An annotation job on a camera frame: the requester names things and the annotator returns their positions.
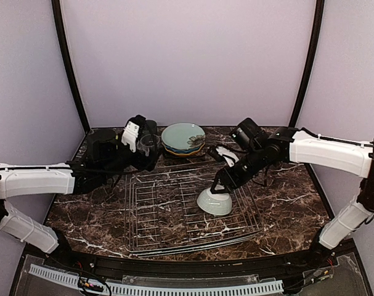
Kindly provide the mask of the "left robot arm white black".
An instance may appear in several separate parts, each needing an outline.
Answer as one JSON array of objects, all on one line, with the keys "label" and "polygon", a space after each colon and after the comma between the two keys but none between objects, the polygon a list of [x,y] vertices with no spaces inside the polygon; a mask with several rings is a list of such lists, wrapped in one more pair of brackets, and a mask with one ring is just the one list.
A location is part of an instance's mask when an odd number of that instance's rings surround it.
[{"label": "left robot arm white black", "polygon": [[0,163],[0,231],[49,255],[64,255],[71,247],[58,229],[38,223],[16,209],[8,199],[21,195],[87,194],[114,176],[154,169],[158,155],[155,134],[121,134],[112,129],[93,132],[86,138],[81,160],[54,165],[18,166]]}]

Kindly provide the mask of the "yellow dotted plate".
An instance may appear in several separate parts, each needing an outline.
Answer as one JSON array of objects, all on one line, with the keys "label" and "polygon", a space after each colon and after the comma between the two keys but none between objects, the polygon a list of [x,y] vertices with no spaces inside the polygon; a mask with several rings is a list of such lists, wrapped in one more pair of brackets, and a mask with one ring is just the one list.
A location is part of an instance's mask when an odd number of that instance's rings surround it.
[{"label": "yellow dotted plate", "polygon": [[167,154],[170,154],[172,156],[175,156],[175,157],[193,157],[193,156],[196,156],[197,154],[199,154],[200,152],[198,150],[196,151],[192,151],[191,153],[176,153],[174,151],[171,151],[171,150],[165,150],[165,152]]}]

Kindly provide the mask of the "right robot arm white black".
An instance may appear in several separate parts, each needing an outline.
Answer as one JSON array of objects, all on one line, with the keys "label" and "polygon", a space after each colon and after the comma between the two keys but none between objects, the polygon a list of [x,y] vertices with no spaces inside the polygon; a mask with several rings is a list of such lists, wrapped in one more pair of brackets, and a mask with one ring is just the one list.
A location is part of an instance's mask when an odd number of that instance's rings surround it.
[{"label": "right robot arm white black", "polygon": [[359,193],[323,227],[317,242],[311,245],[313,250],[334,249],[347,235],[374,217],[374,140],[349,141],[292,127],[280,127],[269,134],[250,118],[239,123],[230,136],[246,155],[241,159],[229,158],[231,163],[217,172],[210,193],[228,194],[278,162],[308,163],[362,178]]}]

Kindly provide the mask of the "clear glass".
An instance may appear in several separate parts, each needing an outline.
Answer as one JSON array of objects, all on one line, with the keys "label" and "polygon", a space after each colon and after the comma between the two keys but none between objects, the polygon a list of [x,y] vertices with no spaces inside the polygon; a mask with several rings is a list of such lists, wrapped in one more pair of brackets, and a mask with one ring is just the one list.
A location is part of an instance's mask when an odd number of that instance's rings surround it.
[{"label": "clear glass", "polygon": [[144,135],[140,140],[141,148],[144,152],[154,151],[155,147],[160,147],[160,137],[156,134],[151,136],[150,134]]}]

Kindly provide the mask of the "light green flower plate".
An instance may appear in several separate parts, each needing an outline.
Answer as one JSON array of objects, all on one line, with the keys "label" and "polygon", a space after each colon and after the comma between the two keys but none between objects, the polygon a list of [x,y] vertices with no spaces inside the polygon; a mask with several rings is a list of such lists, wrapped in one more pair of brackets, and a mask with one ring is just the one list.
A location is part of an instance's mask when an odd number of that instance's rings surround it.
[{"label": "light green flower plate", "polygon": [[189,150],[201,146],[206,134],[202,127],[193,123],[174,123],[167,126],[161,140],[164,145],[176,150]]}]

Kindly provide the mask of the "blue dotted plate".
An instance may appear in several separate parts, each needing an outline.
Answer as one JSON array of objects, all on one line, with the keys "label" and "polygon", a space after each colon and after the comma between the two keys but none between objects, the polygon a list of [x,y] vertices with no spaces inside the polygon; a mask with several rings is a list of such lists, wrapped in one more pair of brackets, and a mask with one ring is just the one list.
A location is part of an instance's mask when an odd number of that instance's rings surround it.
[{"label": "blue dotted plate", "polygon": [[202,144],[198,147],[194,147],[194,148],[191,148],[191,149],[175,149],[173,147],[167,146],[166,144],[163,145],[165,150],[171,150],[171,151],[174,151],[176,153],[186,153],[186,154],[191,153],[192,151],[196,151],[196,150],[201,151],[202,148],[204,148],[204,146],[205,145]]}]

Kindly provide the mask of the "grey mug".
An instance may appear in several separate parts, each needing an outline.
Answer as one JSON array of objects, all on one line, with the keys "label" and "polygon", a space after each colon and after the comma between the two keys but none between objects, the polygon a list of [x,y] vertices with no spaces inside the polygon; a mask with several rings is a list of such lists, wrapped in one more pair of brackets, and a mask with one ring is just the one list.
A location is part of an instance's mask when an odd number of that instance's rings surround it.
[{"label": "grey mug", "polygon": [[147,120],[146,123],[148,124],[148,128],[146,128],[147,132],[149,133],[151,131],[153,134],[157,135],[157,122],[155,120]]}]

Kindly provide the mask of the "pale celadon ribbed bowl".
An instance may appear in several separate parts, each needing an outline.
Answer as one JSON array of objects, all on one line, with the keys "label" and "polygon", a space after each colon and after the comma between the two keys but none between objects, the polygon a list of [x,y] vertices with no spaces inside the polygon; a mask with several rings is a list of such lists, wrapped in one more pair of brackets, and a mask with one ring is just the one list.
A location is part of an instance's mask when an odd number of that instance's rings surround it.
[{"label": "pale celadon ribbed bowl", "polygon": [[232,211],[230,194],[213,194],[210,188],[205,189],[197,198],[197,205],[205,213],[214,216],[226,216]]}]

